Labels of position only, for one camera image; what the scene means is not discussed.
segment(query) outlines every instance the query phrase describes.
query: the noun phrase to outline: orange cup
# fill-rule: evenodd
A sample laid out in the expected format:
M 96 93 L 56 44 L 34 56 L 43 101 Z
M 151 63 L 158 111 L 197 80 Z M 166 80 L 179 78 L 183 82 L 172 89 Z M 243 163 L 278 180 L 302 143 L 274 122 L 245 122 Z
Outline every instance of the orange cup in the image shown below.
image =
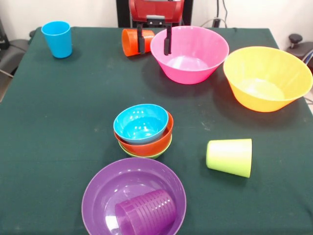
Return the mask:
M 151 30 L 142 30 L 142 36 L 145 39 L 145 52 L 150 51 L 150 43 L 155 33 Z M 138 37 L 137 29 L 123 29 L 122 32 L 122 46 L 126 56 L 138 55 Z

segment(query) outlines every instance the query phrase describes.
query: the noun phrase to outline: plastic bowl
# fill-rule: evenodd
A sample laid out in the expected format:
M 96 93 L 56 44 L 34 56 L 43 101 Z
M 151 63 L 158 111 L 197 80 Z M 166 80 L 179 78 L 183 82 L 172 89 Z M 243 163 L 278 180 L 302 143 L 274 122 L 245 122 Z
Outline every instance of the plastic bowl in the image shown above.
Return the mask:
M 124 141 L 145 144 L 158 139 L 168 123 L 165 109 L 155 104 L 139 104 L 121 112 L 113 128 Z
M 151 41 L 151 53 L 173 81 L 196 84 L 204 81 L 226 59 L 229 46 L 218 33 L 196 26 L 172 28 L 172 54 L 164 55 L 166 30 Z
M 161 138 L 155 142 L 143 144 L 143 145 L 133 145 L 133 144 L 128 144 L 125 141 L 123 141 L 115 132 L 114 132 L 114 135 L 116 139 L 118 140 L 118 142 L 123 146 L 123 148 L 132 154 L 135 154 L 141 157 L 155 155 L 161 152 L 171 140 L 174 120 L 173 120 L 172 115 L 169 112 L 167 112 L 167 114 L 169 118 L 168 118 L 166 129 L 162 133 Z
M 118 142 L 119 146 L 121 147 L 121 149 L 123 149 L 123 151 L 128 154 L 129 156 L 133 157 L 133 158 L 150 158 L 150 159 L 157 159 L 159 156 L 161 156 L 167 149 L 168 147 L 171 145 L 171 142 L 172 142 L 172 135 L 170 136 L 170 141 L 169 143 L 167 144 L 167 146 L 161 150 L 160 152 L 154 154 L 154 155 L 151 155 L 151 156 L 139 156 L 139 155 L 136 155 L 136 154 L 133 154 L 133 153 L 130 153 L 128 152 L 122 145 L 120 142 Z
M 272 112 L 304 96 L 312 87 L 310 69 L 297 57 L 271 47 L 245 47 L 224 62 L 236 99 L 245 107 Z
M 186 194 L 178 176 L 166 165 L 146 158 L 126 158 L 99 171 L 88 184 L 82 201 L 82 217 L 90 235 L 121 234 L 115 205 L 163 189 L 176 205 L 176 218 L 158 235 L 174 235 L 186 214 Z

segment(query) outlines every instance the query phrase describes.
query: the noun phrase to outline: yellow bowl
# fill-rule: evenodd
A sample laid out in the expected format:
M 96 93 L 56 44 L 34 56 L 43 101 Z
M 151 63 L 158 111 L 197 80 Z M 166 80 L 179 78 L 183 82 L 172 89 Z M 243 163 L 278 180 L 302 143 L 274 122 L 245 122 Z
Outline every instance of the yellow bowl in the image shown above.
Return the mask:
M 310 69 L 297 57 L 271 47 L 245 47 L 231 53 L 224 73 L 236 99 L 259 112 L 273 112 L 312 88 Z

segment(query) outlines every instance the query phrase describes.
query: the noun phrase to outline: blue bowl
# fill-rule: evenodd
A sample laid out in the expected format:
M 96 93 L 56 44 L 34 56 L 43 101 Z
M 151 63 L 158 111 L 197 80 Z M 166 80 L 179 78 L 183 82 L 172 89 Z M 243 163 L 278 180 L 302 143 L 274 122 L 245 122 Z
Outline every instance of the blue bowl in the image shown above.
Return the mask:
M 131 144 L 145 144 L 158 139 L 168 122 L 168 113 L 155 104 L 138 104 L 125 109 L 114 120 L 116 134 Z

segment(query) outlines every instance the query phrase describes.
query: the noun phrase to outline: purple cup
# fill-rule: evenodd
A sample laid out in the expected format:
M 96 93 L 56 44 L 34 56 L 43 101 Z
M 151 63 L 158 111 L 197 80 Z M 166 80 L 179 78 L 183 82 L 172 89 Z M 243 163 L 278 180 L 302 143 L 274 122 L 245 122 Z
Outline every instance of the purple cup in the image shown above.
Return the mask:
M 115 215 L 122 235 L 156 235 L 177 212 L 171 196 L 159 189 L 116 204 Z

